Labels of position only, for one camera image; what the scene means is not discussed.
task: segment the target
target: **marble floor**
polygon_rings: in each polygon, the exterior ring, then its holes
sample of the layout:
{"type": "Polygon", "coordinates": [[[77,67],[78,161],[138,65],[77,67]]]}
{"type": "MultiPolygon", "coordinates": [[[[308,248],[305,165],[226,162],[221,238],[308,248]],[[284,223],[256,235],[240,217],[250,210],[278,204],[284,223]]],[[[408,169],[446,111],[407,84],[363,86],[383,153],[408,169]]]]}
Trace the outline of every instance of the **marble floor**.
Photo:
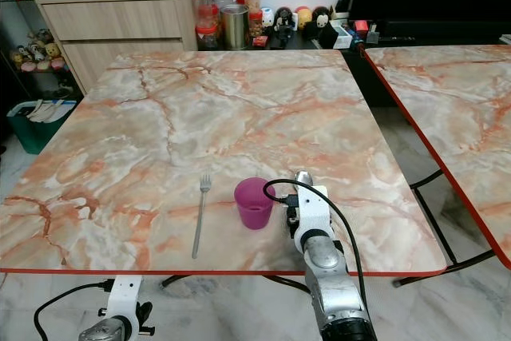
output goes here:
{"type": "MultiPolygon", "coordinates": [[[[410,183],[437,169],[397,109],[373,109],[373,114],[410,183]]],[[[4,145],[2,200],[34,160],[14,137],[4,145]]],[[[460,260],[489,249],[444,177],[422,191],[460,260]]],[[[101,276],[0,275],[0,341],[39,340],[33,324],[39,305],[79,284],[100,280],[101,276]]],[[[320,340],[310,298],[301,291],[262,277],[188,277],[165,290],[159,288],[161,280],[147,277],[141,289],[140,301],[154,306],[148,325],[156,326],[156,334],[147,340],[320,340]]],[[[366,278],[380,341],[511,341],[511,271],[497,258],[398,289],[391,280],[366,278]]],[[[40,320],[49,340],[77,339],[80,331],[98,321],[97,309],[107,299],[93,288],[46,308],[40,320]]]]}

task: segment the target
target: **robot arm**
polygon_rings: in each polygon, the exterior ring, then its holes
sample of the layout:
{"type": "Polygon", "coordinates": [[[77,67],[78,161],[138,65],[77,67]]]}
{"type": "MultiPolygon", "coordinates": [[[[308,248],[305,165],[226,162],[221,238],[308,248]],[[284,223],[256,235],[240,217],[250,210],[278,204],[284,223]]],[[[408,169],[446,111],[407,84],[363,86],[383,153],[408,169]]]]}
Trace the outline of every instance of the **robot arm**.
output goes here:
{"type": "MultiPolygon", "coordinates": [[[[303,181],[300,172],[295,179],[303,181]]],[[[310,176],[305,180],[312,185],[310,176]]],[[[313,188],[327,196],[325,187],[313,188]]],[[[287,225],[307,265],[305,282],[323,341],[375,341],[368,312],[348,275],[343,248],[331,228],[327,202],[304,187],[297,186],[296,190],[298,196],[286,199],[287,225]]]]}
{"type": "Polygon", "coordinates": [[[154,327],[144,327],[153,305],[138,303],[142,276],[117,276],[108,307],[99,310],[106,318],[80,333],[79,341],[135,341],[138,335],[154,335],[154,327]]]}

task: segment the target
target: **metal canister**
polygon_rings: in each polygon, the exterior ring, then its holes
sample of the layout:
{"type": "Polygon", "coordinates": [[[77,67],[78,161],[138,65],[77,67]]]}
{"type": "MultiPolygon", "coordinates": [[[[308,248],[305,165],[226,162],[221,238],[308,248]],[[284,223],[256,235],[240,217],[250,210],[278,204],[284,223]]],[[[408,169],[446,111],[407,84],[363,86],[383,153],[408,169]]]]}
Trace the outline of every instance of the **metal canister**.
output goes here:
{"type": "Polygon", "coordinates": [[[242,50],[250,42],[248,34],[248,7],[231,4],[222,7],[222,32],[227,50],[242,50]]]}

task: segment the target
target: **green bin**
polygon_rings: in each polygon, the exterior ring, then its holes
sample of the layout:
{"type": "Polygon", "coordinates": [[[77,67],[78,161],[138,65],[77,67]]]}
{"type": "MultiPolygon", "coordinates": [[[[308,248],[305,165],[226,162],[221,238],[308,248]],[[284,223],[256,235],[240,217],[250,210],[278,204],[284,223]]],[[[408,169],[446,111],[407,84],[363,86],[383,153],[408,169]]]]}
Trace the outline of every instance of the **green bin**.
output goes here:
{"type": "MultiPolygon", "coordinates": [[[[44,101],[44,103],[56,103],[57,101],[44,101]]],[[[13,107],[7,113],[7,120],[14,133],[22,143],[23,149],[33,155],[38,155],[48,144],[48,141],[61,128],[61,125],[77,106],[76,101],[66,100],[62,103],[69,108],[63,116],[50,123],[36,123],[30,121],[26,115],[34,109],[37,101],[24,101],[13,107]]]]}

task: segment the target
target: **purple cup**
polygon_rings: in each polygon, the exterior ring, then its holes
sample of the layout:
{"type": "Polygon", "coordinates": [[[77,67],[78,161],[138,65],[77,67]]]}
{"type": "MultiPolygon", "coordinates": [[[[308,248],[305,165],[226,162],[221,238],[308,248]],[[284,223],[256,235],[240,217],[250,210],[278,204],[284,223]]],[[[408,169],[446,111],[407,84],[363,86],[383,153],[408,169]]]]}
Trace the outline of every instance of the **purple cup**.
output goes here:
{"type": "MultiPolygon", "coordinates": [[[[260,177],[250,177],[241,181],[234,190],[234,200],[238,205],[241,221],[250,229],[261,229],[270,220],[273,200],[268,199],[263,192],[263,186],[267,183],[260,177]]],[[[268,192],[275,195],[272,186],[268,192]]]]}

